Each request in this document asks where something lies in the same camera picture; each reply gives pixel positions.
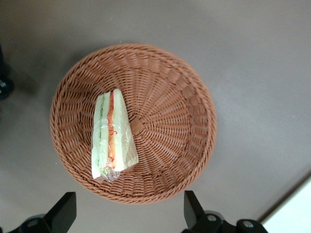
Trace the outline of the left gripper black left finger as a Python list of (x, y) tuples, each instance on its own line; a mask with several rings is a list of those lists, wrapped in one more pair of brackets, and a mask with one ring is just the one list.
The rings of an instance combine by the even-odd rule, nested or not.
[(77, 216), (76, 193), (67, 192), (45, 214), (45, 221), (52, 233), (67, 233)]

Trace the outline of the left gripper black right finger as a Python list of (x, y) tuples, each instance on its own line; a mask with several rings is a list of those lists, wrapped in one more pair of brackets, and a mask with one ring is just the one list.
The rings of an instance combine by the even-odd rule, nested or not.
[(193, 191), (184, 192), (184, 219), (188, 229), (203, 229), (206, 213)]

